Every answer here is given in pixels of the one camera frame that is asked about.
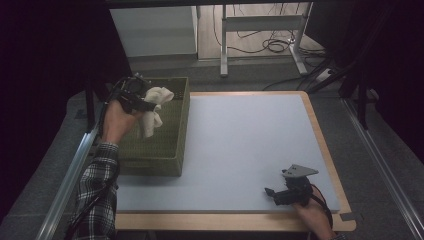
gray floor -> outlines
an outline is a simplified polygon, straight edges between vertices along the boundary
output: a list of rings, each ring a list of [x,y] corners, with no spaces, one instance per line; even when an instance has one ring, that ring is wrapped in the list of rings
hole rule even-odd
[[[134,72],[144,77],[189,77],[191,91],[295,90],[300,80],[290,57],[280,59],[232,59],[228,78],[220,78],[219,62],[190,57],[130,59]],[[305,82],[300,89],[309,84]],[[357,228],[351,239],[414,239],[404,216],[385,185],[350,115],[337,96],[340,82],[310,95],[315,114],[339,173]],[[68,103],[68,114],[37,172],[0,227],[0,239],[34,239],[85,132],[84,94]],[[424,166],[368,105],[369,133],[380,148],[397,181],[422,217]],[[72,212],[69,202],[54,239],[61,239]],[[282,233],[158,232],[158,239],[298,239]]]

white cabinet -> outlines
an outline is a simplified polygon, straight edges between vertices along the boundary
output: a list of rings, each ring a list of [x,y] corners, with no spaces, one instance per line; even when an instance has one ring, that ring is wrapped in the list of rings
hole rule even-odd
[[[197,53],[196,7],[110,12],[127,57]]]

white table surface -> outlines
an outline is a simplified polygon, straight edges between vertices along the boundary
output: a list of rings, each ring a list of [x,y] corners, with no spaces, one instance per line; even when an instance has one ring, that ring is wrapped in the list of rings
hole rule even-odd
[[[309,180],[340,209],[300,95],[191,96],[182,176],[119,176],[117,210],[293,211],[264,191],[287,190],[292,164],[318,170]]]

metal frame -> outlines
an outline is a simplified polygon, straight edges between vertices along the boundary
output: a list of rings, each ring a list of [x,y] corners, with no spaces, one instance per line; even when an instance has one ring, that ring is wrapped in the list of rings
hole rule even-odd
[[[52,239],[56,231],[59,220],[65,210],[72,193],[72,189],[79,179],[82,167],[84,166],[85,159],[91,149],[93,142],[96,139],[98,132],[98,124],[95,125],[93,130],[84,134],[81,143],[72,159],[71,165],[60,185],[60,188],[54,198],[52,205],[47,212],[41,228],[37,234],[36,240]]]
[[[237,31],[298,30],[289,48],[300,75],[308,74],[299,54],[299,45],[311,7],[309,2],[302,15],[227,17],[226,5],[222,5],[221,77],[228,76],[227,33]]]
[[[387,189],[392,195],[394,202],[405,218],[405,221],[408,224],[409,229],[411,230],[415,239],[424,239],[424,223],[420,217],[420,214],[417,212],[406,193],[402,190],[402,187],[396,180],[395,175],[390,169],[390,166],[387,164],[383,154],[380,152],[369,131],[367,131],[367,129],[365,129],[361,125],[360,121],[355,117],[357,113],[352,101],[346,99],[342,99],[341,101],[346,107],[353,126],[358,132],[365,148],[368,150],[374,165],[379,171],[381,178],[383,179]]]

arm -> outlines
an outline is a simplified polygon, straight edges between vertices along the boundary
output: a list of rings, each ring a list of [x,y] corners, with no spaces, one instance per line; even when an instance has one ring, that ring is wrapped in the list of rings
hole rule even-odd
[[[312,185],[312,189],[312,194],[324,201],[324,197],[321,195],[321,192],[314,185]],[[303,207],[299,203],[294,203],[292,204],[292,206],[296,210],[300,219],[302,219],[305,225],[312,232],[314,232],[320,240],[346,239],[344,235],[340,235],[340,238],[337,237],[336,233],[330,226],[328,218],[325,215],[324,209],[314,199],[309,199],[309,203],[305,207]]]
[[[84,171],[78,189],[78,214],[94,199],[94,207],[82,216],[76,228],[75,239],[113,239],[115,235],[116,178],[119,174],[118,143],[142,116],[141,112],[126,114],[118,101],[111,101],[105,115],[102,143]]]

